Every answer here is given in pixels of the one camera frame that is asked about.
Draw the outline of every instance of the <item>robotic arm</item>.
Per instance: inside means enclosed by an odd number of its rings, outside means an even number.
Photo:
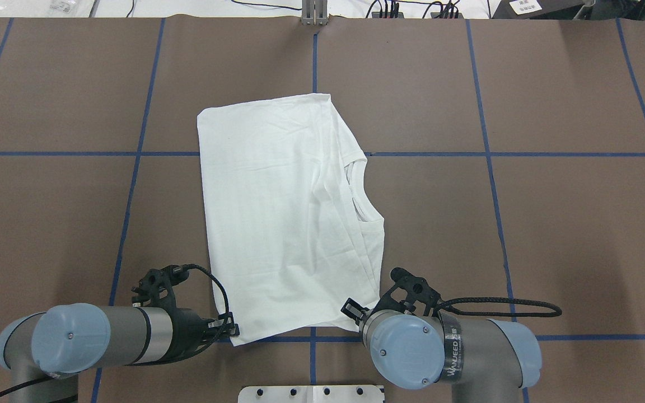
[[[173,287],[191,269],[202,271],[221,289],[226,313],[217,320],[176,306]],[[4,391],[11,393],[11,402],[77,401],[79,372],[179,362],[223,336],[240,334],[223,286],[200,266],[149,270],[132,291],[133,306],[54,306],[9,324],[0,334],[0,365],[11,370],[13,385],[20,387]]]
[[[508,321],[457,319],[443,310],[472,316],[561,315],[550,303],[510,298],[459,298],[443,301],[427,281],[403,268],[390,276],[395,285],[373,308],[348,299],[342,312],[360,327],[363,344],[375,367],[398,387],[419,390],[435,382],[452,384],[455,403],[514,403],[519,389],[539,380],[541,350],[534,334],[523,324]],[[392,298],[397,289],[402,301]],[[415,303],[425,305],[415,316]],[[542,313],[465,312],[457,303],[514,303],[549,308]]]

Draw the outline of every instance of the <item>white fabric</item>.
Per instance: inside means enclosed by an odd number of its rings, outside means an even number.
[[[211,267],[240,324],[233,345],[304,326],[355,331],[340,309],[379,299],[384,220],[330,95],[208,108],[198,130]]]

